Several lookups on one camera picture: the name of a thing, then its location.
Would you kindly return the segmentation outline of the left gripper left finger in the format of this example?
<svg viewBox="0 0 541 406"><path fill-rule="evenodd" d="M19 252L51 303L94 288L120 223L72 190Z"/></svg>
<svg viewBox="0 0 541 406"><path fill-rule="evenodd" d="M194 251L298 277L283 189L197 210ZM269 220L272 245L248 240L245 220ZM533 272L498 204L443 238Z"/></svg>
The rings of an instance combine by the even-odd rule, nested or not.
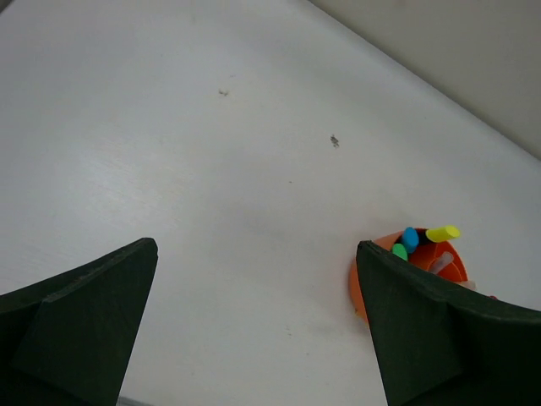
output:
<svg viewBox="0 0 541 406"><path fill-rule="evenodd" d="M1 403L116 404L157 262L142 238L2 295Z"/></svg>

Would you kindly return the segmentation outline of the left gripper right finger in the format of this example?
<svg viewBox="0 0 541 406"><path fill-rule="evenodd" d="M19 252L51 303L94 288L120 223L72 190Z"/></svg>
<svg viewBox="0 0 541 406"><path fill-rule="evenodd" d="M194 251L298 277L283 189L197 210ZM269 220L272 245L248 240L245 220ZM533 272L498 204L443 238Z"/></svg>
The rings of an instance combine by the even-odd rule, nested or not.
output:
<svg viewBox="0 0 541 406"><path fill-rule="evenodd" d="M420 270L371 241L358 280L389 405L538 405L540 313Z"/></svg>

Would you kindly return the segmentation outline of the green cap black highlighter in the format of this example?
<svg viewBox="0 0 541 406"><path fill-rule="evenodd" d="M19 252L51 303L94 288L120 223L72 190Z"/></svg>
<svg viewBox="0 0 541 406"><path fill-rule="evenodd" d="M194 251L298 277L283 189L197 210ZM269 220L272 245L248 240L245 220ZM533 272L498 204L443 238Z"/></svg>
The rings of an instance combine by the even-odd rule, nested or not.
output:
<svg viewBox="0 0 541 406"><path fill-rule="evenodd" d="M393 255L398 256L404 261L408 261L408 252L407 252L406 247L403 244L400 244L400 243L393 244L391 248L391 252Z"/></svg>

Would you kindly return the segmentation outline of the blue cap black highlighter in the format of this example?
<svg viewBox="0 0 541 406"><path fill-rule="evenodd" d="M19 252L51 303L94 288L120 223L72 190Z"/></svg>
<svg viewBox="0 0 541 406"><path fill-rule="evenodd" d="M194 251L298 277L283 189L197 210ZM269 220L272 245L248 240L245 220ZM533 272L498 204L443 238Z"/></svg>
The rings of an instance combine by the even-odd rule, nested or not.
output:
<svg viewBox="0 0 541 406"><path fill-rule="evenodd" d="M419 246L418 231L411 227L405 228L401 236L401 244L409 255L412 254Z"/></svg>

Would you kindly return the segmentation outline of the yellow cap black highlighter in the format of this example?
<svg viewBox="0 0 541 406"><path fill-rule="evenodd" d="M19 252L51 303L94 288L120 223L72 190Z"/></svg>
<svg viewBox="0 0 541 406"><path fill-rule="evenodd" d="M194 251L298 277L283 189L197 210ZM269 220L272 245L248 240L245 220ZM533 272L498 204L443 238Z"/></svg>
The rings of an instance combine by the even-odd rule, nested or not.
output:
<svg viewBox="0 0 541 406"><path fill-rule="evenodd" d="M439 244L452 239L458 239L460 236L460 229L453 225L418 230L420 244Z"/></svg>

